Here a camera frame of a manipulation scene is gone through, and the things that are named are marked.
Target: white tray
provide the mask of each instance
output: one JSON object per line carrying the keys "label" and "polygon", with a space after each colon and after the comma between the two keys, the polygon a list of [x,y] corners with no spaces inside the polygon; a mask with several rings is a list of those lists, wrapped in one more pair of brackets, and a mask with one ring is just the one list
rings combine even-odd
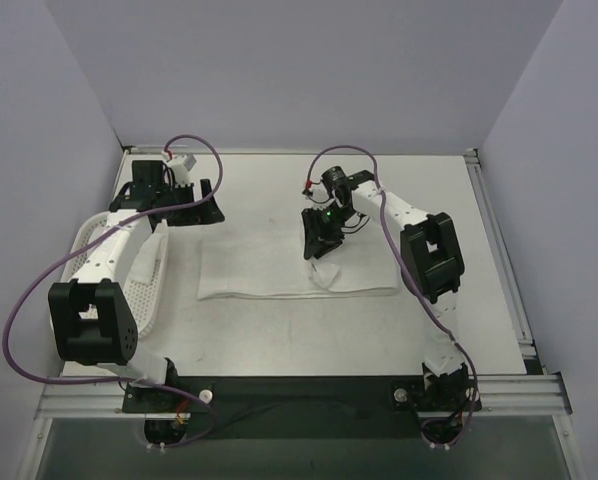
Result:
{"label": "white tray", "polygon": [[[81,226],[77,232],[77,237],[72,244],[71,252],[78,248],[87,245],[90,236],[97,227],[104,227],[106,225],[106,217],[108,212],[98,213],[90,217]],[[157,310],[159,309],[159,299],[161,297],[161,288],[163,285],[163,278],[166,271],[166,259],[168,255],[168,225],[166,222],[161,222],[155,228],[155,233],[162,235],[161,244],[159,245],[159,252],[155,260],[155,269],[152,274],[152,281],[149,285],[135,282],[128,279],[123,286],[123,293],[130,307],[130,311],[137,323],[137,332],[139,338],[144,338],[150,330],[152,330],[156,318]],[[88,257],[87,253],[78,255],[77,257],[66,263],[61,275],[61,281],[67,282],[77,271],[83,266]],[[94,315],[94,312],[85,312],[81,314],[82,317],[88,318]]]}

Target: white towel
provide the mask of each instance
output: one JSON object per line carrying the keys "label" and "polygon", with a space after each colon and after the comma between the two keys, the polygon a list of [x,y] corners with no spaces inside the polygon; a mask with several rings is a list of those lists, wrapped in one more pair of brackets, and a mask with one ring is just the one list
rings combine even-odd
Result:
{"label": "white towel", "polygon": [[303,259],[301,235],[204,240],[197,297],[324,298],[399,290],[395,261],[377,225],[347,236],[339,248],[310,262]]}

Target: white wall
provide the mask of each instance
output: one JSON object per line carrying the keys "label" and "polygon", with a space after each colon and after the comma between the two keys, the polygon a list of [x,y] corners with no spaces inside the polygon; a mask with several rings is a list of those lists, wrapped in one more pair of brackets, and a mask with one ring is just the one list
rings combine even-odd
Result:
{"label": "white wall", "polygon": [[598,478],[598,0],[566,0],[483,148],[539,353]]}
{"label": "white wall", "polygon": [[48,0],[124,144],[461,153],[561,0]]}
{"label": "white wall", "polygon": [[[120,157],[43,2],[0,0],[0,340],[16,296],[105,207]],[[47,290],[24,308],[13,338],[17,358],[37,373],[57,361]],[[40,392],[8,369],[0,347],[0,479],[15,474]]]}

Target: glass panel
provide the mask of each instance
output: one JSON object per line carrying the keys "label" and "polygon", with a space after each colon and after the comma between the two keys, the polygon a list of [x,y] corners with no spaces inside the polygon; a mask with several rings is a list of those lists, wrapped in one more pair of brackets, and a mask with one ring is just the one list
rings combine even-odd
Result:
{"label": "glass panel", "polygon": [[141,422],[54,420],[38,479],[567,479],[552,419],[476,418],[462,443],[420,439],[207,440],[147,453]]}

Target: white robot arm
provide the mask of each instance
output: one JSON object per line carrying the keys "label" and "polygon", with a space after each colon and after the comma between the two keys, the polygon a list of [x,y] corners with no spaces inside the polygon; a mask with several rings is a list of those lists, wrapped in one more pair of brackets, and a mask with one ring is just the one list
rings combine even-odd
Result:
{"label": "white robot arm", "polygon": [[[192,155],[175,156],[169,162],[140,160],[132,163],[132,181],[121,188],[110,204],[105,230],[116,229],[90,254],[68,282],[55,283],[48,293],[59,356],[82,365],[96,365],[126,378],[143,378],[152,384],[172,383],[176,369],[138,341],[137,326],[123,294],[130,268],[139,249],[156,225],[199,225],[222,222],[224,216],[214,198],[194,208],[141,217],[119,223],[138,212],[193,202],[188,171]],[[200,181],[202,195],[210,181]],[[94,318],[80,313],[95,311]]]}
{"label": "white robot arm", "polygon": [[[346,176],[340,167],[333,167],[323,174],[321,185],[332,203],[302,212],[306,259],[320,258],[340,246],[345,238],[341,228],[355,214],[380,223],[381,194],[370,172]],[[430,215],[385,192],[388,233],[401,245],[402,258],[426,302],[439,321],[456,334],[456,297],[464,264],[452,220],[446,214]],[[463,356],[448,335],[430,321],[424,322],[424,329],[423,364],[429,372],[440,377],[462,369]]]}

